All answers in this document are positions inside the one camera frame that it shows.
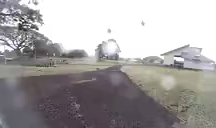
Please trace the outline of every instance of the tree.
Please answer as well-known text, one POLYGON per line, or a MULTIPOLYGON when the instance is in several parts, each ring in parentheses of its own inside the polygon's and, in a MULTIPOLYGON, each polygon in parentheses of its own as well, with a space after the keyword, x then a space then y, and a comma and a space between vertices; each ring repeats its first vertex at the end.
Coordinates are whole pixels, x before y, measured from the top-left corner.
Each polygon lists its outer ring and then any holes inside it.
POLYGON ((75 49, 75 50, 71 50, 67 54, 63 54, 62 56, 68 58, 83 58, 83 57, 87 57, 88 54, 86 53, 85 50, 75 49))
MULTIPOLYGON (((39 10, 21 4, 22 0, 0 0, 0 25, 15 25, 20 30, 38 30, 43 24, 39 10)), ((31 0, 29 4, 37 5, 38 1, 31 0)))
POLYGON ((50 56, 53 56, 53 54, 55 54, 55 56, 60 57, 62 54, 62 48, 58 43, 49 44, 48 53, 50 56))
POLYGON ((34 49, 36 40, 49 41, 43 34, 34 30, 23 31, 17 27, 0 26, 0 44, 6 45, 21 54, 25 47, 34 49))
POLYGON ((143 58, 143 63, 145 64, 154 64, 154 63, 163 63, 163 59, 158 56, 148 56, 143 58))
POLYGON ((46 56, 48 45, 46 41, 37 39, 33 41, 33 46, 25 47, 22 52, 29 57, 46 56))

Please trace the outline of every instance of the road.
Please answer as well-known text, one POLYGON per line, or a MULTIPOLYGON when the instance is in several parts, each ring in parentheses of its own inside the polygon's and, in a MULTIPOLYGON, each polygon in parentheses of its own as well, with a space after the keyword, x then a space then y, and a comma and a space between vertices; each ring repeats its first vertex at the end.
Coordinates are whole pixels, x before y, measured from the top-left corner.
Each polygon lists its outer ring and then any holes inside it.
POLYGON ((0 79, 1 128, 171 128, 174 122, 120 66, 0 79))

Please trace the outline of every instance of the sky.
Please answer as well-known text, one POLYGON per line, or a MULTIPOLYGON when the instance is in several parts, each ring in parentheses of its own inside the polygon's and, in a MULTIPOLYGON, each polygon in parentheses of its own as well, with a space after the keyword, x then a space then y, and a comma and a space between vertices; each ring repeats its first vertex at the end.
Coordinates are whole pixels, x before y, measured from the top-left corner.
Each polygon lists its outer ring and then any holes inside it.
POLYGON ((216 61, 216 0, 44 0, 39 8, 40 32, 66 50, 94 55, 113 38, 122 57, 159 56, 190 44, 216 61))

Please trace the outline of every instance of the power pole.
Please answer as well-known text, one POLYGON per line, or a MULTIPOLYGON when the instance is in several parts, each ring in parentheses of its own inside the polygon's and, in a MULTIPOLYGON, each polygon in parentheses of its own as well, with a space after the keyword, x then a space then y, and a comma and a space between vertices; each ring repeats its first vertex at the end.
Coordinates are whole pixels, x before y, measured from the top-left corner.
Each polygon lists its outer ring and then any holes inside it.
POLYGON ((35 59, 36 59, 36 48, 35 48, 35 59))
POLYGON ((4 45, 4 58, 5 58, 5 64, 7 64, 6 53, 5 53, 5 45, 4 45))

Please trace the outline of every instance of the white house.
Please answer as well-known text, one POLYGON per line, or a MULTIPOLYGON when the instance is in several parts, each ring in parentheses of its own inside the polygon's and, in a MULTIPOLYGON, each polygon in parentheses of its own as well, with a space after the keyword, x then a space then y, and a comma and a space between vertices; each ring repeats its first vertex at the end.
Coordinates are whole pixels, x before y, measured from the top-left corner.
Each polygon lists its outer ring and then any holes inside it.
POLYGON ((164 65, 175 66, 180 64, 183 68, 213 71, 215 62, 203 56, 201 51, 202 48, 185 45, 183 47, 163 53, 161 56, 164 56, 164 65), (183 62, 176 61, 177 57, 182 58, 183 62))

